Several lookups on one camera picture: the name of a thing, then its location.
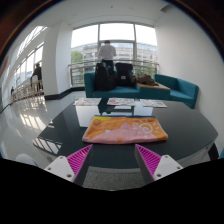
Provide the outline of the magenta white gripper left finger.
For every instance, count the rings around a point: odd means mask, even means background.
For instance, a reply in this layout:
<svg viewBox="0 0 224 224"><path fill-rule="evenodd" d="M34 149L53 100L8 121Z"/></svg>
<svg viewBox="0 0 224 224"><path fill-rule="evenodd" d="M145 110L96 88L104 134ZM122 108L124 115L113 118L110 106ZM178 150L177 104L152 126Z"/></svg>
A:
<svg viewBox="0 0 224 224"><path fill-rule="evenodd" d="M82 186L89 168L91 148L92 145L88 145L69 156L59 156L45 171Z"/></svg>

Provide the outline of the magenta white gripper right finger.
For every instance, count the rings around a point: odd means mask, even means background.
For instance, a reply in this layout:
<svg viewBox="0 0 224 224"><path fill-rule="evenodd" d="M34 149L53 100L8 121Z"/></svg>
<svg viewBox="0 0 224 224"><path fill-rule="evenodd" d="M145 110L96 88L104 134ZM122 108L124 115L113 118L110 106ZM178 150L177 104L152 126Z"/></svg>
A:
<svg viewBox="0 0 224 224"><path fill-rule="evenodd" d="M135 145L135 158L145 184L152 183L182 169L182 166L169 155L160 156L139 144Z"/></svg>

